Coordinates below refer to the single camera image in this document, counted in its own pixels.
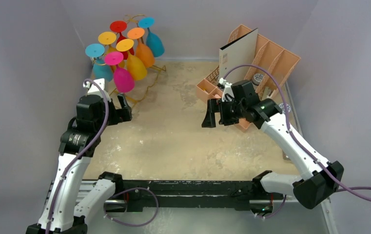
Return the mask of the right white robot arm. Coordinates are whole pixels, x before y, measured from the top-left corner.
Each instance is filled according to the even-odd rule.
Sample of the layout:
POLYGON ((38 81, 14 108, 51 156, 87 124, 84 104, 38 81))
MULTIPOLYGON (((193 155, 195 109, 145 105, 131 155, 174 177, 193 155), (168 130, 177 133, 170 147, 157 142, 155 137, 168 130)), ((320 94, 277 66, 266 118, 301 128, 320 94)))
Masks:
POLYGON ((282 175, 266 171, 254 178, 252 192, 258 198, 270 193, 294 196, 307 209, 313 209, 338 190, 335 179, 341 180, 344 167, 338 161, 329 162, 315 152, 309 143, 286 121, 286 115, 272 99, 249 103, 248 99, 222 101, 209 99, 203 128, 216 126, 215 113, 220 114, 219 124, 225 126, 245 117, 267 134, 290 158, 299 176, 282 175))

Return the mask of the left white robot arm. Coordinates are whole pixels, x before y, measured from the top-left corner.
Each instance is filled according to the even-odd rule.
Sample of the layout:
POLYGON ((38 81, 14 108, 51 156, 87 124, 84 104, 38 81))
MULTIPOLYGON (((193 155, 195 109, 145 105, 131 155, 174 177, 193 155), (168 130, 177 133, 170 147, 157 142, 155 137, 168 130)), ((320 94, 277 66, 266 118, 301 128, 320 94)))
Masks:
POLYGON ((42 216, 27 227, 28 234, 85 234, 99 206, 110 197, 119 199, 124 193, 122 177, 104 172, 99 188, 92 189, 77 204, 84 173, 91 162, 105 127, 132 120, 132 109, 124 94, 118 94, 119 109, 110 97, 99 94, 82 96, 77 114, 60 137, 58 169, 42 216))

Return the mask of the pink wine glass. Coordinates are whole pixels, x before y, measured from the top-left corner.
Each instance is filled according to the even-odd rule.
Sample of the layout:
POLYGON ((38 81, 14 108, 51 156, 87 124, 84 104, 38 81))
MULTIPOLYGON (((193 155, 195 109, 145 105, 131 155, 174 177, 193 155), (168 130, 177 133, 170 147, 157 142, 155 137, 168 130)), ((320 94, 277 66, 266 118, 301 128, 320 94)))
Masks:
POLYGON ((123 59, 123 54, 115 51, 107 54, 104 58, 104 61, 107 65, 114 65, 116 67, 113 75, 116 89, 120 93, 127 93, 134 89, 135 82, 131 74, 126 69, 119 67, 119 64, 123 61, 123 59))

